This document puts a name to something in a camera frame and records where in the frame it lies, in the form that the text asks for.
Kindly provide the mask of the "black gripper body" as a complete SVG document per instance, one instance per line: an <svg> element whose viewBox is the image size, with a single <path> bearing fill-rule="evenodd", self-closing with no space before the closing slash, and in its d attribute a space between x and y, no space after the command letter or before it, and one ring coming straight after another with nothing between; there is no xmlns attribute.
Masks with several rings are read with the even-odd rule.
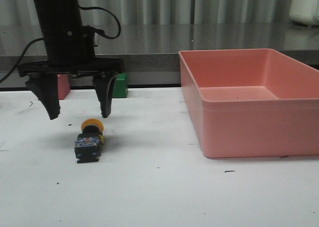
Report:
<svg viewBox="0 0 319 227"><path fill-rule="evenodd" d="M31 74L70 74L77 77L86 77L103 74L105 72L123 73L125 70L123 59L94 58L91 61L67 66L52 66L49 61L39 61L18 65L21 77Z"/></svg>

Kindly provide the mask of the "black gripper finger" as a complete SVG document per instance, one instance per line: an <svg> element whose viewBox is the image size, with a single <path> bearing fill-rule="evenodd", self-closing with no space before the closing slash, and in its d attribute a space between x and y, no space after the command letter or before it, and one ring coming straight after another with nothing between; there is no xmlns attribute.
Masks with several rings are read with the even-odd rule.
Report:
<svg viewBox="0 0 319 227"><path fill-rule="evenodd" d="M117 72L107 72L93 77L93 87L100 102L101 115L107 118L111 113L113 91Z"/></svg>
<svg viewBox="0 0 319 227"><path fill-rule="evenodd" d="M29 76L29 80L25 82L25 85L41 101L50 120L58 118L60 105L57 75L32 74Z"/></svg>

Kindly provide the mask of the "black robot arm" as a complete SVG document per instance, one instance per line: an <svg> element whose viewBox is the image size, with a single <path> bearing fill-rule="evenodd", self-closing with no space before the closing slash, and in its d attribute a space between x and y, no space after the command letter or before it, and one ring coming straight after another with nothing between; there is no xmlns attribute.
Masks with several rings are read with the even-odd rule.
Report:
<svg viewBox="0 0 319 227"><path fill-rule="evenodd" d="M48 59L18 66L21 77L28 76L26 87L45 107L49 118L60 114L58 75L72 78L92 77L100 102L101 115L111 113L116 76L124 72L123 59L97 58L94 38L111 36L101 29L83 26L78 0L34 0Z"/></svg>

